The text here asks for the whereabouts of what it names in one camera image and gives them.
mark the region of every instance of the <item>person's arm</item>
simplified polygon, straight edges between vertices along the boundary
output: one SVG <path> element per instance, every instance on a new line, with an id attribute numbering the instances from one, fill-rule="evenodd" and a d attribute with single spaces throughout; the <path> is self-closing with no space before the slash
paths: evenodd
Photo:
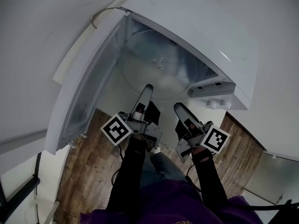
<path id="1" fill-rule="evenodd" d="M 226 202 L 227 196 L 217 174 L 213 156 L 208 149 L 199 147 L 193 151 L 192 161 L 199 178 L 203 203 L 214 210 Z"/>
<path id="2" fill-rule="evenodd" d="M 139 185 L 146 141 L 131 137 L 121 168 L 111 191 L 107 210 L 130 212 L 138 203 Z"/>

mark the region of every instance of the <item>black sleeve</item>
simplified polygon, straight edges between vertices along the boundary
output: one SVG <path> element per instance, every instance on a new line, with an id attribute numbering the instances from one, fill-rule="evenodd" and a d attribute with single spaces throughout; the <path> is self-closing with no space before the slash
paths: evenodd
<path id="1" fill-rule="evenodd" d="M 141 170 L 145 158 L 146 142 L 130 138 L 125 157 L 111 191 L 107 210 L 130 212 L 139 198 Z"/>
<path id="2" fill-rule="evenodd" d="M 210 157 L 210 159 L 200 162 L 205 157 Z M 227 196 L 217 174 L 213 156 L 208 149 L 205 149 L 198 154 L 192 155 L 192 161 L 199 178 L 203 203 L 209 209 L 214 210 L 220 204 L 226 202 Z"/>

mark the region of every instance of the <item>purple shirt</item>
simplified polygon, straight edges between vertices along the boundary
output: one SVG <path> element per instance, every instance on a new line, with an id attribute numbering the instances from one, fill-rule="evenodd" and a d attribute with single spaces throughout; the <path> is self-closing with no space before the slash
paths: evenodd
<path id="1" fill-rule="evenodd" d="M 242 196 L 232 197 L 228 202 L 248 205 Z M 229 204 L 212 212 L 203 205 L 196 190 L 184 181 L 163 180 L 142 188 L 139 207 L 137 224 L 262 224 L 254 211 L 241 210 Z M 80 223 L 130 222 L 126 213 L 94 210 L 81 214 Z"/>

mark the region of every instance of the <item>person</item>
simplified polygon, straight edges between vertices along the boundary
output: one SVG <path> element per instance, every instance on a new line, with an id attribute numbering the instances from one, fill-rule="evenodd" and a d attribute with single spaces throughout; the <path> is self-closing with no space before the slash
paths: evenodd
<path id="1" fill-rule="evenodd" d="M 105 210 L 80 216 L 81 224 L 262 224 L 242 196 L 227 199 L 208 149 L 198 147 L 192 161 L 201 195 L 163 153 L 147 153 L 140 135 L 129 140 Z"/>

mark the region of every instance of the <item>blue jeans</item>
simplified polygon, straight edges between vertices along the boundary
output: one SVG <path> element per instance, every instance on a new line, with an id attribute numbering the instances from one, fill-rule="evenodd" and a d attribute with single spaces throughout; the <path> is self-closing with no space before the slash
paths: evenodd
<path id="1" fill-rule="evenodd" d="M 145 152 L 140 188 L 165 179 L 186 181 L 184 173 L 165 154 L 161 152 L 157 154 Z"/>

